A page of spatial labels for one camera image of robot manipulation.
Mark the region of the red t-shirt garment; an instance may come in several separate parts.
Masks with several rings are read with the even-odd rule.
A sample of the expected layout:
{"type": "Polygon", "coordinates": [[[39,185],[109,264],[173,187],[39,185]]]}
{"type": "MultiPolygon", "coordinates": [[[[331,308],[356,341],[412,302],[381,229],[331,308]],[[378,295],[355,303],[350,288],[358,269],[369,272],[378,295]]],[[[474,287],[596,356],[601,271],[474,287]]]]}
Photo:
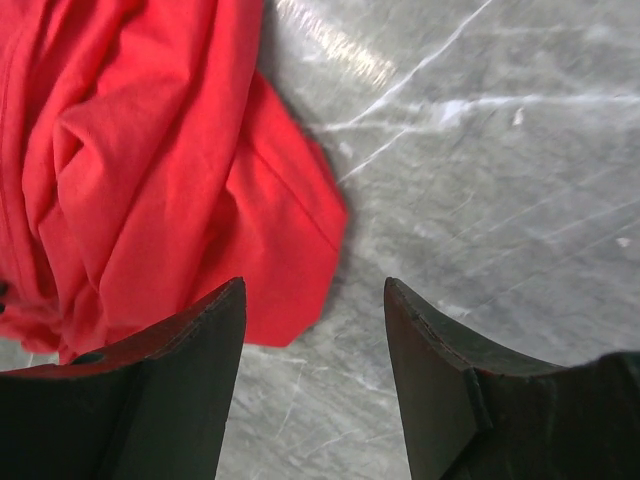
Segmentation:
{"type": "Polygon", "coordinates": [[[260,73],[259,1],[1,5],[1,333],[69,362],[233,277],[245,339],[321,317],[347,209],[260,73]]]}

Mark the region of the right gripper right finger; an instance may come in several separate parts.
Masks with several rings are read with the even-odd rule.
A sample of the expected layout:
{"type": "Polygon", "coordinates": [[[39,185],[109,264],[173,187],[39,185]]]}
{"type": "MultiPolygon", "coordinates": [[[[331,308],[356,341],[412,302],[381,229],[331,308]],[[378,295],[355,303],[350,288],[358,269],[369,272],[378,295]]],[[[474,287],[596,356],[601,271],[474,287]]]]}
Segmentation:
{"type": "Polygon", "coordinates": [[[635,479],[639,356],[563,367],[506,348],[388,278],[384,314],[415,479],[635,479]]]}

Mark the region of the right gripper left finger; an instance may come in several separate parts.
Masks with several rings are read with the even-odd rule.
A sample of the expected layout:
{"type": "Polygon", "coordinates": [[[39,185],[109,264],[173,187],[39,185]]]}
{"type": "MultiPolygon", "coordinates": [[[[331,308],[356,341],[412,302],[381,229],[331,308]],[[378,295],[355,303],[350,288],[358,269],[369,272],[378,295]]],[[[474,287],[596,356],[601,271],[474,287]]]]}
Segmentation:
{"type": "Polygon", "coordinates": [[[66,365],[1,376],[5,479],[212,479],[246,327],[234,278],[66,365]]]}

